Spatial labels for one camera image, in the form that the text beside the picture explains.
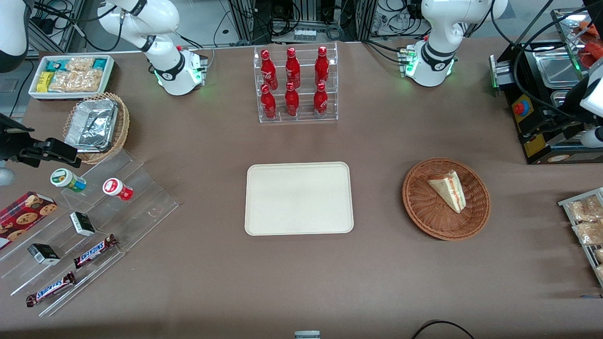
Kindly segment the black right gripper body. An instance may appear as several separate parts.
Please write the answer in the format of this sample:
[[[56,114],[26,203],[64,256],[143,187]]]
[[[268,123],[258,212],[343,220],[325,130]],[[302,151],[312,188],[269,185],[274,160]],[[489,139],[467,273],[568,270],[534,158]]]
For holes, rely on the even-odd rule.
[[[35,143],[30,137],[30,132],[35,131],[23,124],[0,115],[0,160],[21,163],[36,163],[36,159],[21,155],[21,151],[33,146]]]

